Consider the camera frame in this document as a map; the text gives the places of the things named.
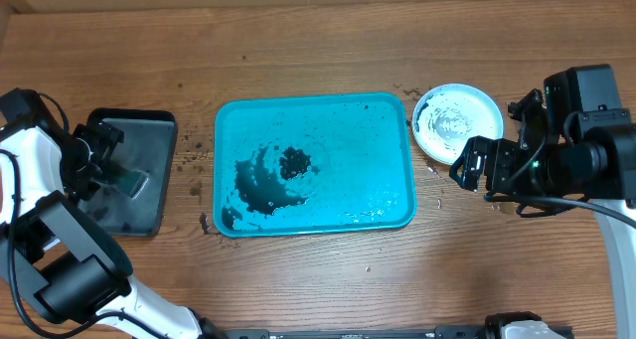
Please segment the green scrubbing sponge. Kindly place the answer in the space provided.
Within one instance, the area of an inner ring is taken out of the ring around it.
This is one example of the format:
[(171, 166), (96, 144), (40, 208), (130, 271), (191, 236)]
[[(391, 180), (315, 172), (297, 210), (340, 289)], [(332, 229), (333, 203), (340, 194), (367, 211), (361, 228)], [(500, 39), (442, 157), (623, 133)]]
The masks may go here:
[(148, 179), (143, 171), (120, 167), (116, 173), (116, 187), (122, 194), (134, 198)]

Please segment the light blue plate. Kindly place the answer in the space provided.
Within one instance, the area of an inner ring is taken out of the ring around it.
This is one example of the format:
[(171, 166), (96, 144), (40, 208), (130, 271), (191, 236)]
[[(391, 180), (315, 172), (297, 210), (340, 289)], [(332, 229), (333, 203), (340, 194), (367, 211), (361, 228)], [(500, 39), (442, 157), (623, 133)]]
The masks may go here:
[(420, 149), (437, 162), (452, 165), (474, 136), (500, 139), (504, 120), (484, 91), (464, 84), (439, 85), (417, 102), (411, 131)]

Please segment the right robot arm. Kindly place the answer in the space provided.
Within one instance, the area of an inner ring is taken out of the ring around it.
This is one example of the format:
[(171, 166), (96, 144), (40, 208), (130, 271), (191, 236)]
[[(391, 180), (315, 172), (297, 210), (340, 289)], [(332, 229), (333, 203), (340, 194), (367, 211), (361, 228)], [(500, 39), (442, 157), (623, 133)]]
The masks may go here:
[(608, 65), (554, 74), (508, 105), (516, 141), (474, 136), (449, 176), (485, 200), (514, 203), (522, 218), (594, 213), (610, 266), (620, 338), (635, 335), (635, 124)]

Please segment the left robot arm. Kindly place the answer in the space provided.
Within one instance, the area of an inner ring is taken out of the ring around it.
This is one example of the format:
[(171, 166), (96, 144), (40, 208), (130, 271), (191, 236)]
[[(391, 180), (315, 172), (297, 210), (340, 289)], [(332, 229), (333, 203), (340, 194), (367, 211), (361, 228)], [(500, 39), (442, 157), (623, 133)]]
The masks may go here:
[(51, 338), (27, 313), (62, 324), (71, 338), (93, 325), (133, 338), (221, 338), (193, 309), (173, 304), (141, 283), (121, 246), (78, 204), (102, 187), (129, 198), (149, 174), (112, 161), (122, 130), (91, 116), (70, 128), (54, 118), (50, 96), (14, 88), (1, 97), (1, 276), (14, 307), (36, 335)]

